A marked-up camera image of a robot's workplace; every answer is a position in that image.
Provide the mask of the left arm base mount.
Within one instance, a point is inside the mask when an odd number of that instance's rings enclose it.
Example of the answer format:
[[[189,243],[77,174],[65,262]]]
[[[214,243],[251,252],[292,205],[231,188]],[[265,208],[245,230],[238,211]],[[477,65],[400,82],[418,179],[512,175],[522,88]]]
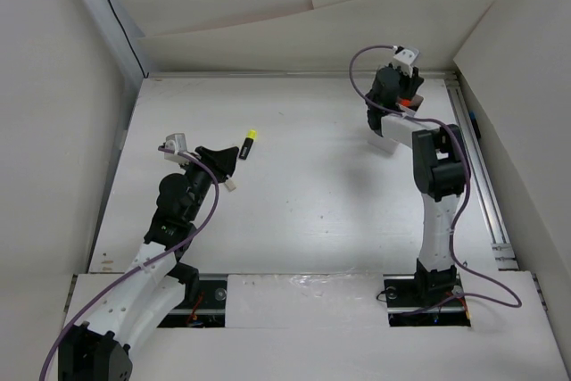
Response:
[[[159,328],[220,328],[226,322],[228,277],[207,275],[193,302],[183,302],[159,324]]]

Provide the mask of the white divided pen holder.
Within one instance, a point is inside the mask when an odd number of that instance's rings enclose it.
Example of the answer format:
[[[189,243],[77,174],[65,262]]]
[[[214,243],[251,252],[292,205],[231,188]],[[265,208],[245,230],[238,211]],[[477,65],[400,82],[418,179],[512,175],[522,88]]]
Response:
[[[389,110],[397,111],[405,117],[415,117],[424,102],[422,95],[414,95],[411,99],[412,105],[405,107],[399,104],[400,99],[403,98],[398,97],[396,105],[389,107]],[[393,154],[399,145],[411,148],[411,133],[418,128],[417,125],[408,120],[394,119],[392,114],[379,111],[375,107],[368,108],[367,116],[371,129],[367,137],[370,145],[389,154]]]

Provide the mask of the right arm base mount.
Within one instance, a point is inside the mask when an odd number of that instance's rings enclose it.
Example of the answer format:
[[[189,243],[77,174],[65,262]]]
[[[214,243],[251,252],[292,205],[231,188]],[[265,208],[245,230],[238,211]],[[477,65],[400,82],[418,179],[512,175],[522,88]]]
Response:
[[[384,303],[390,327],[470,327],[459,276],[426,294],[412,274],[383,275],[377,300]]]

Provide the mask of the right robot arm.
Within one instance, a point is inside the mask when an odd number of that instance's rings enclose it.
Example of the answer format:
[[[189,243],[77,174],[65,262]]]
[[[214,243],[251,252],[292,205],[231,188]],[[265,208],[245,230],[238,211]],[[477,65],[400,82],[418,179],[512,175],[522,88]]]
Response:
[[[370,129],[388,145],[412,151],[413,179],[423,200],[423,237],[411,281],[404,283],[405,304],[427,307],[444,299],[457,285],[450,234],[465,191],[465,147],[455,124],[422,121],[413,103],[424,80],[414,69],[409,76],[392,64],[377,70],[366,93]]]

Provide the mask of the blue highlighter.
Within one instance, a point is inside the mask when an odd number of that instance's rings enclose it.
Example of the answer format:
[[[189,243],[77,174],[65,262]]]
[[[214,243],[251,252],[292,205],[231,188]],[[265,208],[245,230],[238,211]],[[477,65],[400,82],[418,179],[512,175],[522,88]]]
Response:
[[[476,136],[476,139],[477,139],[477,140],[480,140],[481,137],[482,137],[482,134],[481,134],[481,130],[480,130],[480,128],[479,128],[479,124],[478,124],[478,121],[477,121],[476,114],[475,114],[473,111],[469,111],[469,112],[468,112],[468,116],[469,116],[469,118],[470,118],[470,122],[471,122],[471,125],[472,125],[472,129],[473,129],[473,131],[474,131],[474,134],[475,134],[475,136]]]

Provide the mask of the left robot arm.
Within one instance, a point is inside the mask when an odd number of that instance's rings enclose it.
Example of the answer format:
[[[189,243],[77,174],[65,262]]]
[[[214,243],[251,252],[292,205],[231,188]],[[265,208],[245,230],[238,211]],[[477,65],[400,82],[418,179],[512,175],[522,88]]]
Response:
[[[198,298],[199,271],[181,259],[203,230],[194,221],[207,194],[217,194],[232,177],[239,149],[188,152],[170,139],[159,150],[182,170],[161,180],[150,227],[128,271],[64,328],[57,343],[60,380],[130,379],[148,336],[171,310]]]

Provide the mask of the yellow highlighter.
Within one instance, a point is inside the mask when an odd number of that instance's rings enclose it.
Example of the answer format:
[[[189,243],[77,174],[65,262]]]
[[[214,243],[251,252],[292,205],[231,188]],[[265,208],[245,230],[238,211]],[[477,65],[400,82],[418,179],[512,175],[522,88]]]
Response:
[[[244,139],[238,158],[240,160],[246,160],[252,150],[253,144],[257,137],[257,131],[255,129],[250,129]]]

